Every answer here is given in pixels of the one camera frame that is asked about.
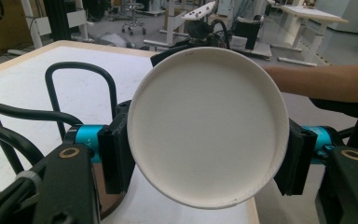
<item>black cable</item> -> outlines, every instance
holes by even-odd
[[[22,183],[0,206],[0,223],[5,223],[10,215],[33,190],[34,183],[30,179],[20,178]]]
[[[2,126],[0,126],[0,140],[16,148],[32,165],[37,164],[44,158],[43,154],[32,142]]]
[[[222,28],[223,28],[223,32],[225,34],[225,40],[226,40],[226,46],[227,46],[227,49],[230,49],[230,46],[229,46],[229,40],[228,40],[228,32],[227,32],[227,27],[225,25],[225,23],[221,20],[214,20],[211,22],[211,26],[214,27],[217,23],[220,23],[222,25]]]
[[[21,42],[21,43],[15,45],[13,47],[13,49],[28,49],[28,48],[31,48],[32,46],[33,46],[33,43],[31,43],[31,42]],[[0,53],[1,53],[0,57],[6,56],[6,54],[2,54],[2,52],[5,52],[5,51],[0,49]]]
[[[9,105],[1,105],[1,104],[0,104],[0,114],[17,119],[60,121],[72,126],[83,124],[76,117],[62,112],[20,109],[17,107],[13,107]],[[3,149],[5,155],[7,156],[7,160],[9,161],[14,172],[18,174],[19,172],[23,171],[23,167],[14,148],[10,144],[1,140],[0,140],[0,146]]]
[[[31,28],[32,28],[32,24],[34,23],[34,20],[36,20],[36,18],[33,18],[32,20],[31,20],[31,24],[30,24],[30,30],[31,30]]]
[[[353,132],[354,132],[354,127],[350,127],[350,128],[339,131],[338,134],[342,139],[345,139],[345,138],[351,137]]]
[[[0,192],[0,206],[21,186],[22,182],[22,178],[16,179],[12,184]]]
[[[60,105],[57,98],[57,92],[55,91],[54,82],[53,82],[53,73],[59,69],[83,69],[94,72],[104,78],[108,85],[109,96],[110,96],[110,107],[112,113],[112,120],[116,117],[116,106],[117,106],[117,96],[116,96],[116,84],[112,76],[102,69],[99,66],[90,63],[78,63],[78,62],[65,62],[65,63],[55,63],[51,65],[45,74],[46,85],[48,87],[48,96],[51,101],[51,105],[54,111],[60,112]],[[65,129],[63,123],[57,121],[58,129],[60,131],[61,138],[65,137]]]
[[[2,104],[0,104],[0,114],[16,119],[60,121],[72,126],[83,124],[80,119],[63,112],[21,109]]]
[[[12,47],[12,49],[25,50],[25,49],[31,49],[33,47],[34,47],[34,43],[32,43],[32,42],[21,42],[21,43],[15,45],[14,47]]]

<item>white desk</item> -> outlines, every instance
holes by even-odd
[[[59,41],[0,64],[0,103],[51,110],[45,72],[58,62],[93,63],[108,71],[116,82],[117,101],[130,100],[152,68],[154,52]],[[109,124],[107,85],[99,76],[79,70],[59,70],[54,83],[63,112],[86,124]],[[4,126],[30,139],[43,154],[61,143],[56,123],[2,117]],[[0,148],[0,189],[14,179]],[[131,186],[117,210],[103,223],[258,223],[254,199],[223,210],[199,210],[176,203],[157,192],[136,168]]]
[[[281,62],[288,62],[288,63],[298,63],[303,64],[307,66],[316,66],[316,63],[312,63],[312,59],[316,54],[316,50],[321,45],[323,39],[324,39],[324,32],[327,28],[327,25],[331,22],[348,22],[338,16],[331,15],[325,12],[322,12],[315,8],[306,8],[306,7],[291,7],[291,6],[280,6],[280,9],[288,13],[290,15],[293,15],[294,17],[301,19],[301,25],[298,29],[298,32],[296,34],[295,42],[293,43],[293,49],[297,51],[301,51],[302,49],[298,48],[299,41],[301,39],[301,36],[304,34],[306,29],[310,29],[307,26],[307,23],[309,19],[315,20],[320,23],[320,26],[317,30],[312,30],[316,36],[313,38],[312,43],[310,45],[310,49],[308,50],[307,55],[305,56],[304,61],[298,61],[298,60],[292,60],[288,58],[279,57],[278,60]],[[274,48],[282,48],[282,46],[279,45],[271,45]]]

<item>white wall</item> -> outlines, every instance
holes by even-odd
[[[358,33],[358,0],[317,0],[316,7],[349,21],[348,23],[332,23],[329,25],[330,28]]]

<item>cardboard box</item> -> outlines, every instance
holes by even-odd
[[[0,52],[32,45],[21,0],[0,0]]]

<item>chair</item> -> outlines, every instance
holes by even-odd
[[[247,38],[245,49],[253,50],[257,40],[258,31],[263,25],[263,17],[255,15],[252,21],[238,17],[233,25],[232,33],[235,36]]]
[[[129,2],[124,4],[124,8],[126,8],[127,10],[130,10],[132,13],[132,21],[126,21],[121,29],[122,33],[126,32],[125,27],[128,26],[128,29],[130,31],[130,35],[133,35],[133,31],[132,28],[133,27],[142,27],[142,34],[145,35],[146,34],[146,29],[145,29],[145,24],[143,22],[138,21],[135,18],[135,10],[139,10],[139,9],[143,9],[145,6],[144,4],[141,3],[135,3],[135,2]]]

